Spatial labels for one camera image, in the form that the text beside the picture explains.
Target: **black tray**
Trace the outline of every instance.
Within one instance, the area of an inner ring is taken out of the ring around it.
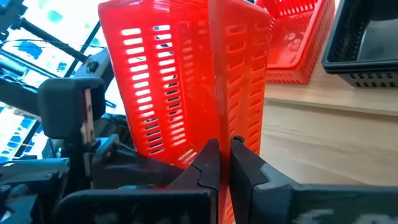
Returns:
[[[341,0],[322,59],[356,87],[398,87],[398,1]]]

